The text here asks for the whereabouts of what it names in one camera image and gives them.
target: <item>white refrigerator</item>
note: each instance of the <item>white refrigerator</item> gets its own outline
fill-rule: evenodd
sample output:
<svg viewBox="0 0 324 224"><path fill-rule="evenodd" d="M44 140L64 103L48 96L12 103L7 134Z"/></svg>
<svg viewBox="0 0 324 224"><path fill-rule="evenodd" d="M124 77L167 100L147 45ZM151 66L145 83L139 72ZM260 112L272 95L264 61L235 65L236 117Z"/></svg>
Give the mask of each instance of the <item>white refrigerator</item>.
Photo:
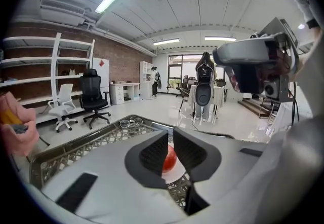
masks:
<svg viewBox="0 0 324 224"><path fill-rule="evenodd" d="M92 60L92 68L97 70L97 74L101 76L100 90L104 99L105 94L103 92L109 92L109 60L94 57ZM109 106L111 106L109 93L107 95L107 101Z"/></svg>

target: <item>window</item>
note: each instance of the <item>window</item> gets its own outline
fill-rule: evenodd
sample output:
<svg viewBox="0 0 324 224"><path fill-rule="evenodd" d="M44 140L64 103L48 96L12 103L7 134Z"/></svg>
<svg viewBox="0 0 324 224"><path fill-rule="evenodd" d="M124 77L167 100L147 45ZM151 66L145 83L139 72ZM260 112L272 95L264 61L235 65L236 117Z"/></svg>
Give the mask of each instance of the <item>window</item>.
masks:
<svg viewBox="0 0 324 224"><path fill-rule="evenodd" d="M170 88L181 86L182 56L169 56L168 82Z"/></svg>
<svg viewBox="0 0 324 224"><path fill-rule="evenodd" d="M196 65L202 55L169 56L168 81L170 88L180 87L184 76L196 77ZM216 79L225 79L224 68L216 66Z"/></svg>

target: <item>white floor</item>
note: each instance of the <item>white floor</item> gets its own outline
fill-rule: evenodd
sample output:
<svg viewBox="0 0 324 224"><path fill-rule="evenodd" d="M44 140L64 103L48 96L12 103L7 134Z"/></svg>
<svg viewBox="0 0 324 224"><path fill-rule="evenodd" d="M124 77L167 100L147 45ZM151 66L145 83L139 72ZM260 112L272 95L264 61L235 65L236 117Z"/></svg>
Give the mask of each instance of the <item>white floor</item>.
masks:
<svg viewBox="0 0 324 224"><path fill-rule="evenodd" d="M111 113L109 117L111 123L125 116L136 114L161 123L195 129L192 125L192 110L189 104L185 102L179 112L181 100L181 97L176 97L175 95L158 94L157 98L113 105L104 111L109 111ZM213 106L211 106L210 117L207 122L193 121L198 130L225 133L232 135L235 139L244 139L253 142L267 142L270 139L265 134L267 120L259 119L255 114L238 103L226 102L224 106L219 109L217 119L214 117L212 109ZM87 115L90 115L90 113L82 114L77 117L72 116L72 118L78 120L78 123L71 123L71 131L65 126L62 126L60 128L60 133L57 133L55 131L55 123L38 127L37 129L40 136L46 142L50 143L50 145L46 147L46 145L39 140L30 157L32 158L35 154L52 149L107 125L105 120L97 119L92 125L93 129L90 130L89 120L87 123L83 121L83 118ZM20 160L16 160L18 168L25 168L26 162L19 163L19 161Z"/></svg>

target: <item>white desk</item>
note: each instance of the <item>white desk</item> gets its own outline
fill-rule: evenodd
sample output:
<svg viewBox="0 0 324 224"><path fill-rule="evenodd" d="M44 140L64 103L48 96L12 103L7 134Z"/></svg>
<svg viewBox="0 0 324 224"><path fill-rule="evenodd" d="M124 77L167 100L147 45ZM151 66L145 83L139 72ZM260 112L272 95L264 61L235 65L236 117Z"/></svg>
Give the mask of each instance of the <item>white desk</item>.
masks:
<svg viewBox="0 0 324 224"><path fill-rule="evenodd" d="M110 84L110 97L113 105L123 104L124 94L128 94L130 101L139 100L140 91L139 83L127 83L127 84Z"/></svg>
<svg viewBox="0 0 324 224"><path fill-rule="evenodd" d="M192 85L190 88L190 92L189 92L189 98L188 98L188 103L192 108L192 111L194 110L194 104L196 103L196 88L197 85ZM224 91L225 91L225 87L218 87L218 86L214 86L214 93L211 94L211 99L210 99L210 104L213 104L214 107L214 111L215 111L215 117L217 117L217 112L218 109L221 108L224 104Z"/></svg>

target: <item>yellow object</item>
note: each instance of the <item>yellow object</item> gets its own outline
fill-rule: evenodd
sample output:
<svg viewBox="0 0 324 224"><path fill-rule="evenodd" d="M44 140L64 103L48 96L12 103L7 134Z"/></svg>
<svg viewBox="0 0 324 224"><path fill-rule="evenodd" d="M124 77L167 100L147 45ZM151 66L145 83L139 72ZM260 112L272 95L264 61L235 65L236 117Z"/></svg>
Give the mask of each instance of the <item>yellow object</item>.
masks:
<svg viewBox="0 0 324 224"><path fill-rule="evenodd" d="M0 122L2 124L22 124L22 121L10 109L0 112Z"/></svg>

